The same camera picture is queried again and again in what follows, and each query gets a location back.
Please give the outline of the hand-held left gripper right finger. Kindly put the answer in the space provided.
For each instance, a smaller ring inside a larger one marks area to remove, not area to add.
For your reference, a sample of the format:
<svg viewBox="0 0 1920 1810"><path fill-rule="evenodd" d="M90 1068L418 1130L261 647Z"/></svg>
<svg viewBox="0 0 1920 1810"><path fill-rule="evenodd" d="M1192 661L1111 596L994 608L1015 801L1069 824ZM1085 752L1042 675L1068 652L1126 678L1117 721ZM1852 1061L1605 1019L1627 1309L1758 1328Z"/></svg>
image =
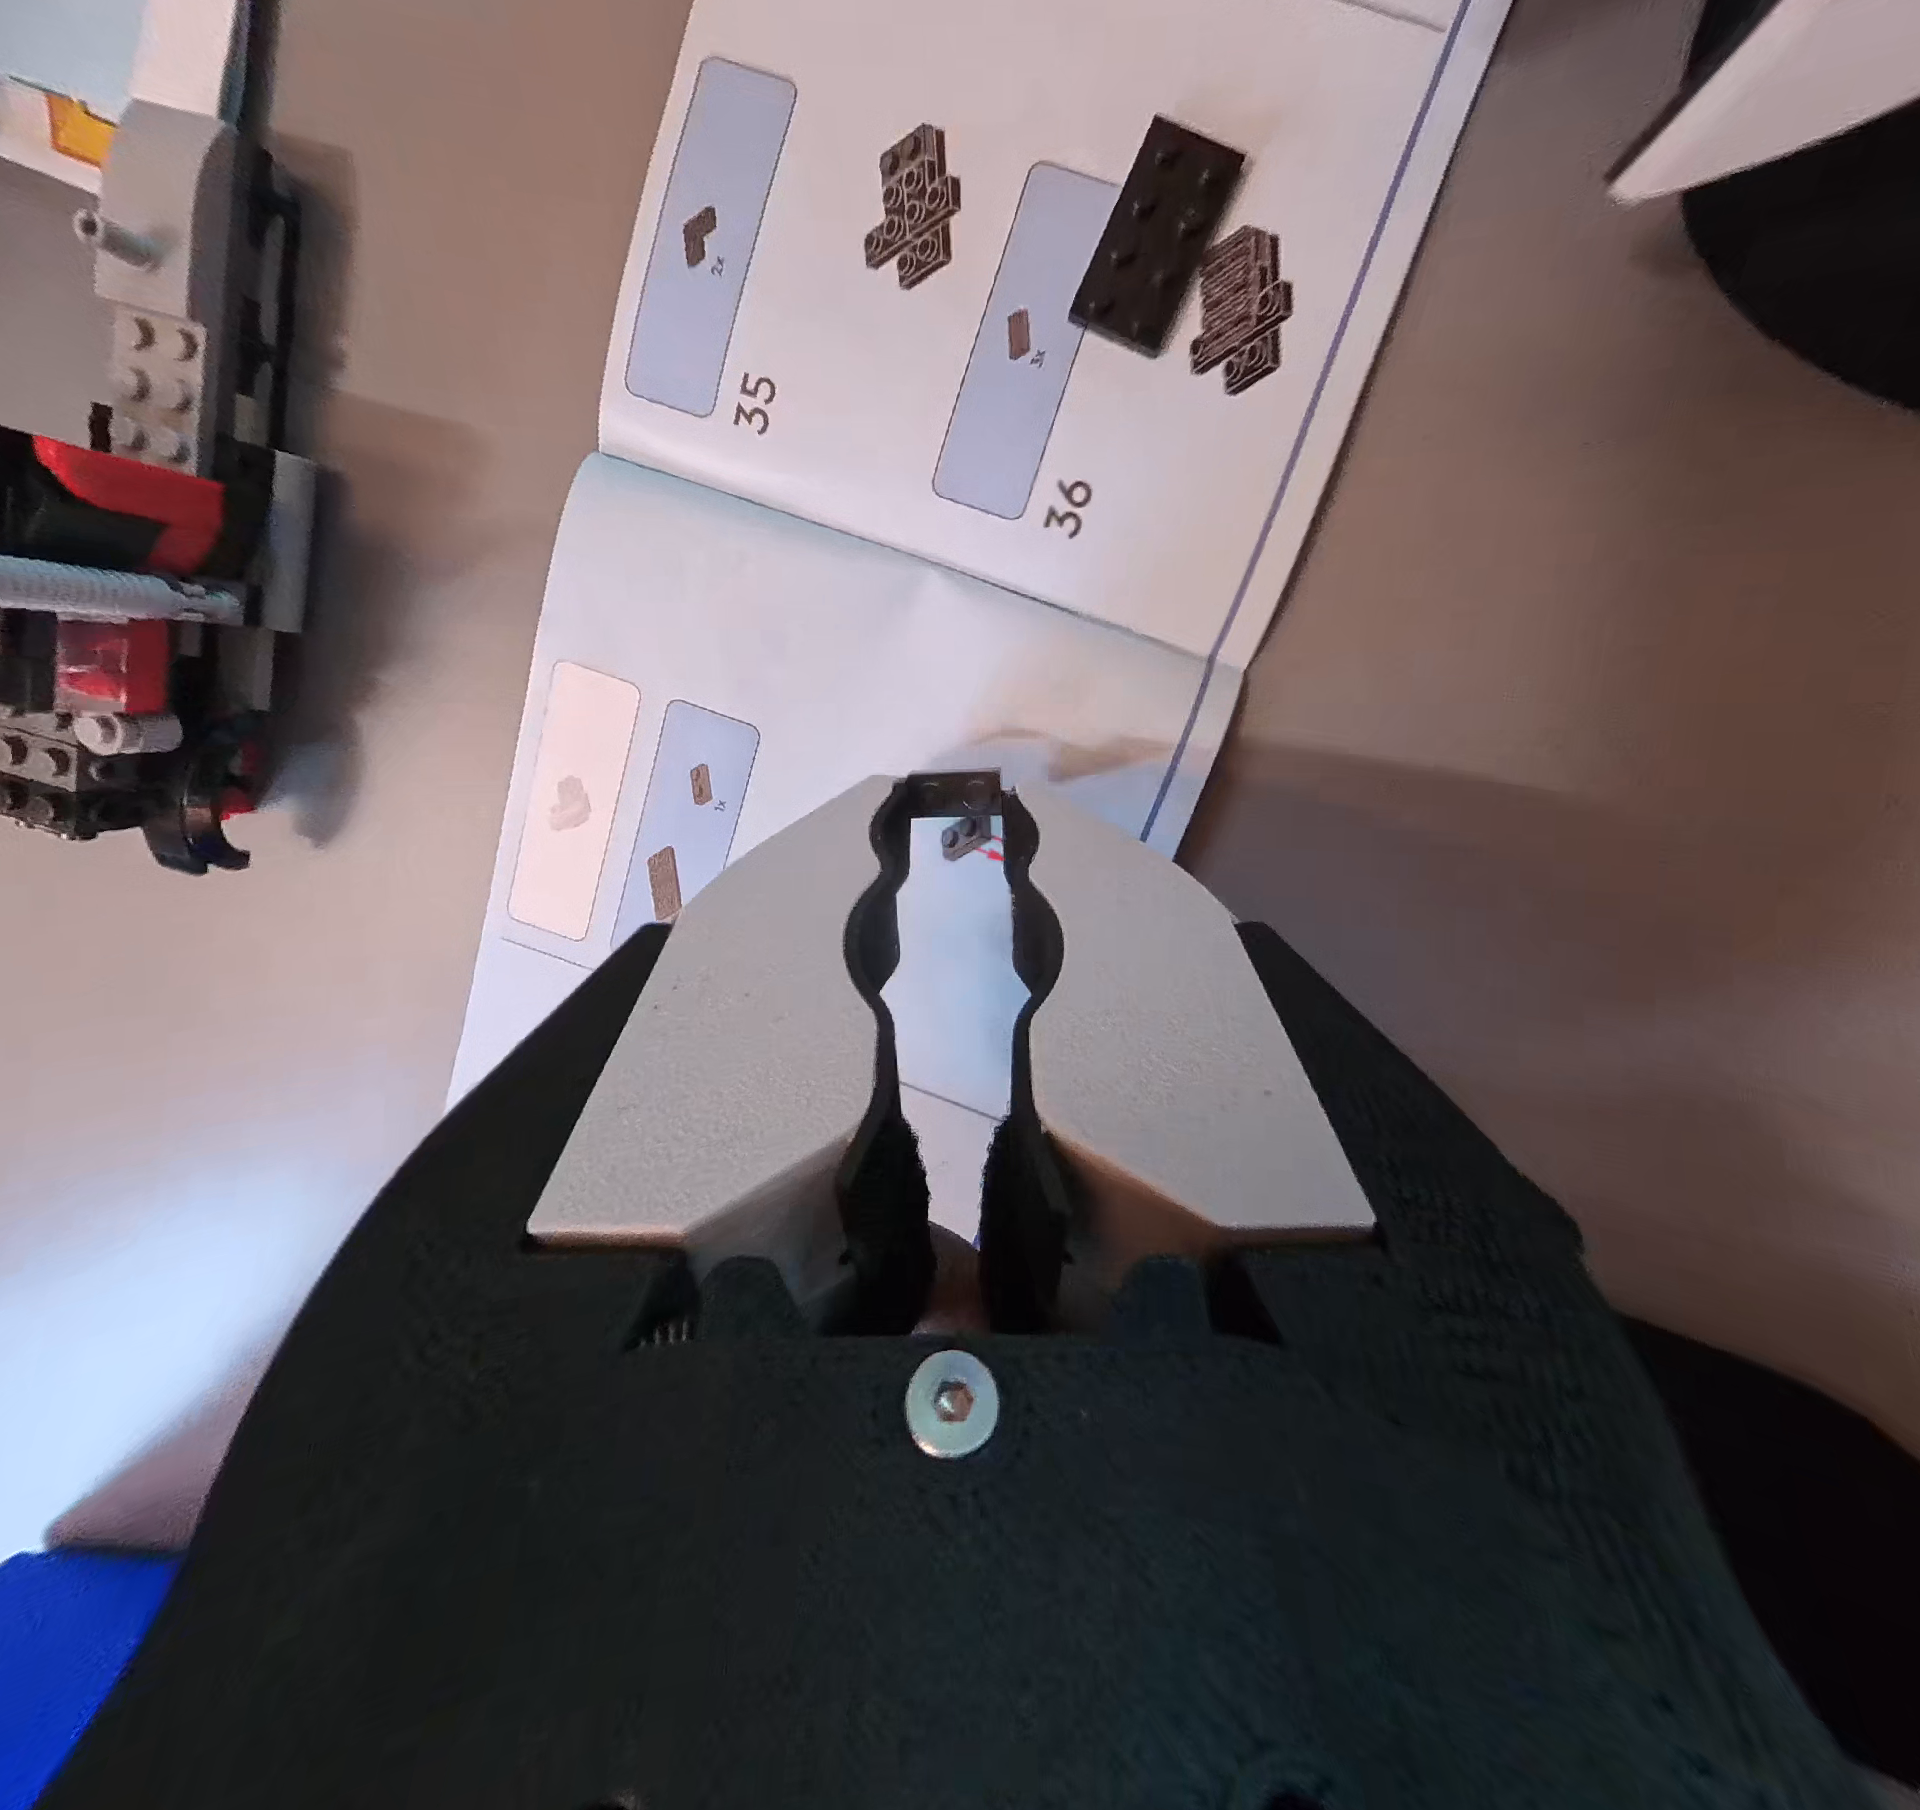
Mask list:
<svg viewBox="0 0 1920 1810"><path fill-rule="evenodd" d="M1028 998L1005 1121L1005 1314L1104 1317L1151 1258L1369 1240L1373 1202L1208 887L1042 784L1005 797Z"/></svg>

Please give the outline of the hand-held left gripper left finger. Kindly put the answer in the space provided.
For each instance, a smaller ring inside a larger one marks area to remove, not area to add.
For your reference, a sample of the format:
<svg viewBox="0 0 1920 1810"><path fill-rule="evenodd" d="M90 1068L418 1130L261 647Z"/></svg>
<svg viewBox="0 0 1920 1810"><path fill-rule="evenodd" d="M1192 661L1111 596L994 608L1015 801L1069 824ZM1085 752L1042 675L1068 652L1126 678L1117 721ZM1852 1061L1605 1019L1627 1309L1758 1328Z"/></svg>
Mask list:
<svg viewBox="0 0 1920 1810"><path fill-rule="evenodd" d="M542 1247L775 1264L808 1317L906 1317L894 865L876 776L677 919L526 1226Z"/></svg>

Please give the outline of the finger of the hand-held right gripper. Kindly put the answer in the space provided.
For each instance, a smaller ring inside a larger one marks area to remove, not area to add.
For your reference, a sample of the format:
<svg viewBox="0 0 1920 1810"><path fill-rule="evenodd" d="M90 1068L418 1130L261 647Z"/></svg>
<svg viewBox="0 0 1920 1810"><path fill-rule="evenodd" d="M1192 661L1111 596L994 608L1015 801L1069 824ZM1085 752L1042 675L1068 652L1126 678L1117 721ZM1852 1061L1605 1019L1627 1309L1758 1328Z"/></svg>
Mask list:
<svg viewBox="0 0 1920 1810"><path fill-rule="evenodd" d="M1608 174L1621 205L1713 185L1917 98L1917 0L1761 0Z"/></svg>

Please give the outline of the black lego plate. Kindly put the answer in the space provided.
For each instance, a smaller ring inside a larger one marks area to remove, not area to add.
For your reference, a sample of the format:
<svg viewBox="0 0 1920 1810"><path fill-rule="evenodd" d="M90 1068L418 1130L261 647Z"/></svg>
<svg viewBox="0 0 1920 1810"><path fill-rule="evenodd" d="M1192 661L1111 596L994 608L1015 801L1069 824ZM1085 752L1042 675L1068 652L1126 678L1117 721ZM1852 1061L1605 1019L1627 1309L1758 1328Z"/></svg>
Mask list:
<svg viewBox="0 0 1920 1810"><path fill-rule="evenodd" d="M1241 148L1153 116L1073 293L1069 321L1141 358L1163 358L1248 162Z"/></svg>

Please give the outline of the lego truck model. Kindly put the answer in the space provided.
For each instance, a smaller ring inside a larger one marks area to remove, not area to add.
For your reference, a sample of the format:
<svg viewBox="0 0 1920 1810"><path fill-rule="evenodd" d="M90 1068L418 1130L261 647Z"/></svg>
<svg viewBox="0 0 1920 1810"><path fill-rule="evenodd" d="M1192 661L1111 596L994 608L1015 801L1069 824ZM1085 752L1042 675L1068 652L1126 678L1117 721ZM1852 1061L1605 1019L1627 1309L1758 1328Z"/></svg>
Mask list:
<svg viewBox="0 0 1920 1810"><path fill-rule="evenodd" d="M242 124L130 101L79 216L110 316L82 443L2 431L2 812L244 872L317 467L290 437L305 207Z"/></svg>

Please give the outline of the open lego instruction booklet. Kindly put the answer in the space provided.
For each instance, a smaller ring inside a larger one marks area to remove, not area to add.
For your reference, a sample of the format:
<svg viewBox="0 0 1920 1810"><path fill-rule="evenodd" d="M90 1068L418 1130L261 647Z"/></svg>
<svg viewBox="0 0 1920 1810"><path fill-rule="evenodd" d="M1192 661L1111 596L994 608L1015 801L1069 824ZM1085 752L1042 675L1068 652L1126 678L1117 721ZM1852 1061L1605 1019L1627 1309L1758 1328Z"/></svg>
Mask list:
<svg viewBox="0 0 1920 1810"><path fill-rule="evenodd" d="M1512 2L691 2L452 1100L876 776L1181 848ZM1248 169L1141 358L1069 301L1157 115Z"/></svg>

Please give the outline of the black quilted case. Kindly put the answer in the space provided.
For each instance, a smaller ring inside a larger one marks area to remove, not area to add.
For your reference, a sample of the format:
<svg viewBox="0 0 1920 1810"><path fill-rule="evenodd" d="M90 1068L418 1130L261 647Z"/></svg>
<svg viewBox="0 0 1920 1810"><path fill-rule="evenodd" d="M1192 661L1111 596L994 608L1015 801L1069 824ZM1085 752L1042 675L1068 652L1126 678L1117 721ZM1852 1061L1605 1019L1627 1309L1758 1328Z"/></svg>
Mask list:
<svg viewBox="0 0 1920 1810"><path fill-rule="evenodd" d="M1687 190L1682 222L1762 336L1917 409L1917 101Z"/></svg>

